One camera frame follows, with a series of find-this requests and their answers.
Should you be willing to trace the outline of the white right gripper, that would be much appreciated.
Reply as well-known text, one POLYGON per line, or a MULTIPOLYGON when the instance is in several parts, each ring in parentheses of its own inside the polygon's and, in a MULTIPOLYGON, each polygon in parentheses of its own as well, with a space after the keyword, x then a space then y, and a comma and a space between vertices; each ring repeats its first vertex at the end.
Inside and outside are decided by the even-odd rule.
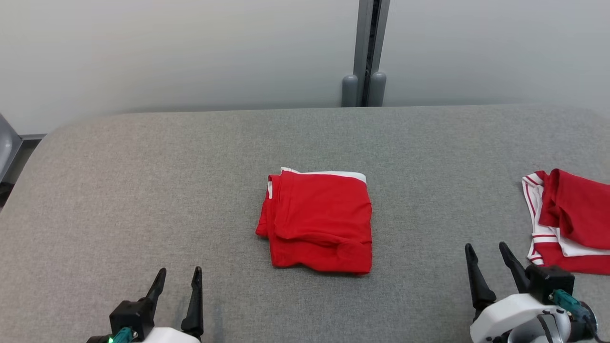
POLYGON ((499 337, 508 343, 566 343, 571 335, 570 317, 566 310, 553 304, 546 305, 528 293, 526 269, 505 242, 499 243, 505 266, 516 283, 514 294, 496 302, 478 266, 477 254, 470 243, 465 245, 465 256, 470 283, 471 301, 476 319, 470 327, 474 343, 491 343, 499 337))

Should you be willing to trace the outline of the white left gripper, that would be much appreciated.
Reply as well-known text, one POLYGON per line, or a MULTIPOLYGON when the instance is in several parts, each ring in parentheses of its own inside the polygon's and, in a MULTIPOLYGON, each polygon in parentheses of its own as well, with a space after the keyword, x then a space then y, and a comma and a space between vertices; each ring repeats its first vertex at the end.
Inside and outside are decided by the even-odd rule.
MULTIPOLYGON (((147 294, 142 298, 144 302, 157 305, 166 279, 166 268, 161 268, 155 276, 147 294)), ((183 321, 181 330, 171 327, 155 326, 144 338, 137 337, 140 343, 200 343, 204 334, 203 314, 203 272, 200 266, 195 268, 191 282, 192 293, 189 307, 183 321)))

